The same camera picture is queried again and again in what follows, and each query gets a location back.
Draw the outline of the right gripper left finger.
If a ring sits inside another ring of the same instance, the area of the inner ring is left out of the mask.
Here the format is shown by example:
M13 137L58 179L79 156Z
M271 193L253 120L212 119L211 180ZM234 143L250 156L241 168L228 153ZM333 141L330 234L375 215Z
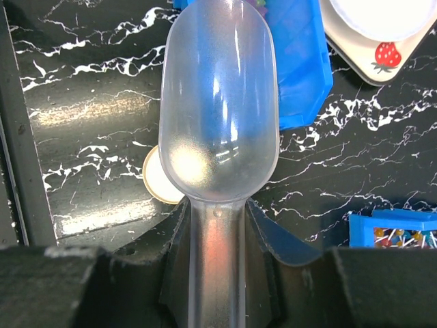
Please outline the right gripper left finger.
M190 204L115 252L2 247L2 327L186 327Z

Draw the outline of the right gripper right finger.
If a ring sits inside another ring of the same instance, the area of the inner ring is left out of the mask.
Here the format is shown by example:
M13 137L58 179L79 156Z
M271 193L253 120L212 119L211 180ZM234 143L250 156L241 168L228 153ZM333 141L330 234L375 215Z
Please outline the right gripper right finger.
M247 327L435 327L436 252L321 252L246 203Z

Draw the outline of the clear plastic scoop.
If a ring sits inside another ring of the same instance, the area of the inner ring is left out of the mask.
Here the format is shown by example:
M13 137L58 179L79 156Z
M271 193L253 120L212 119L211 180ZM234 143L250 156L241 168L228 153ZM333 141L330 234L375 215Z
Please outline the clear plastic scoop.
M189 327L246 325L245 204L279 157L274 43L246 1L195 1L167 37L160 162L191 203Z

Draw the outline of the blue bin of star candies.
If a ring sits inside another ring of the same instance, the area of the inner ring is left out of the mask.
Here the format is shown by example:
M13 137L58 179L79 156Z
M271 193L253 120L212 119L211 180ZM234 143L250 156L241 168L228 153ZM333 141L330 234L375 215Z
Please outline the blue bin of star candies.
M213 138L313 123L333 86L317 1L181 1L161 120Z

